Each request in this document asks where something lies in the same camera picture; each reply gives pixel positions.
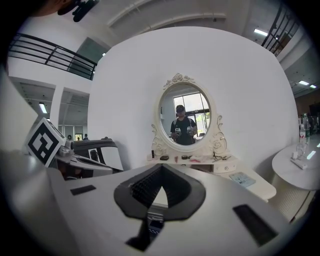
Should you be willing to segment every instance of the cap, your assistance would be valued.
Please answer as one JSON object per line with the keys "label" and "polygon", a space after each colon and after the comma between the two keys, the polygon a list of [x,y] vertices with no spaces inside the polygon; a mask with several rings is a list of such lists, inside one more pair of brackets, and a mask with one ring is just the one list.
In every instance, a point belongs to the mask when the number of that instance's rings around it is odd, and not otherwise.
{"label": "cap", "polygon": [[182,112],[184,110],[185,110],[185,107],[183,105],[178,105],[175,108],[175,112],[177,112],[177,113],[180,113],[180,112]]}

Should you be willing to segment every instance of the oval mirror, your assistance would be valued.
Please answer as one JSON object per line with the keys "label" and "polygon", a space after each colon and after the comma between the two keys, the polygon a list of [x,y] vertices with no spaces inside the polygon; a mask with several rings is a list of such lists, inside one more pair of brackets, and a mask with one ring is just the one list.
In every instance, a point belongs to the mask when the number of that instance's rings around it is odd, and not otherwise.
{"label": "oval mirror", "polygon": [[199,142],[210,125],[210,107],[206,97],[193,85],[174,84],[160,102],[159,118],[166,136],[188,146]]}

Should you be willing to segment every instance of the black t-shirt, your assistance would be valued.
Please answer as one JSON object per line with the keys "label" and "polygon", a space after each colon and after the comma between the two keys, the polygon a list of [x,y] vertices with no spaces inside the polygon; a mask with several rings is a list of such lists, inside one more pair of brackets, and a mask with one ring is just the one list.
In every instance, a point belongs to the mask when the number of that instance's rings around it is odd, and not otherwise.
{"label": "black t-shirt", "polygon": [[[191,120],[191,127],[195,127],[196,123],[195,121]],[[188,117],[184,117],[182,121],[179,119],[176,120],[176,123],[174,125],[174,121],[171,124],[171,132],[174,133],[176,131],[176,128],[180,128],[181,130],[181,135],[176,139],[176,143],[180,145],[191,145],[194,144],[195,138],[193,136],[190,136],[187,133],[187,128],[190,126],[190,121]]]}

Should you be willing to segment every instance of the black railing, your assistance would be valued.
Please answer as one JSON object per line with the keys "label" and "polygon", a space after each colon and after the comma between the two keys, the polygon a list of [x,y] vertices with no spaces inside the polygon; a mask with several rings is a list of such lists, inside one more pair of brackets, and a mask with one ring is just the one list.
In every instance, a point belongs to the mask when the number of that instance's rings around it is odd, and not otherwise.
{"label": "black railing", "polygon": [[295,15],[283,3],[280,3],[274,22],[261,46],[277,56],[295,35],[299,25],[299,20]]}
{"label": "black railing", "polygon": [[97,63],[41,38],[17,33],[8,56],[48,65],[92,80]]}

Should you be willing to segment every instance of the round white table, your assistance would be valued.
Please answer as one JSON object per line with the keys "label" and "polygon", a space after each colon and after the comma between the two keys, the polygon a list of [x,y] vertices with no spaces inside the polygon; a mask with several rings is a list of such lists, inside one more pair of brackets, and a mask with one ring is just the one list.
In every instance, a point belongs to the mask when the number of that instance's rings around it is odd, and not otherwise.
{"label": "round white table", "polygon": [[313,191],[320,189],[320,136],[310,138],[309,149],[307,149],[302,161],[307,164],[307,169],[302,170],[290,161],[292,152],[296,151],[297,144],[282,149],[272,160],[274,172],[289,184],[303,190]]}
{"label": "round white table", "polygon": [[320,146],[317,147],[319,144],[319,135],[310,137],[310,144],[302,157],[307,169],[303,170],[290,161],[297,144],[282,149],[272,160],[272,168],[276,173],[272,185],[277,193],[269,203],[289,221],[305,214],[316,190],[320,189]]}

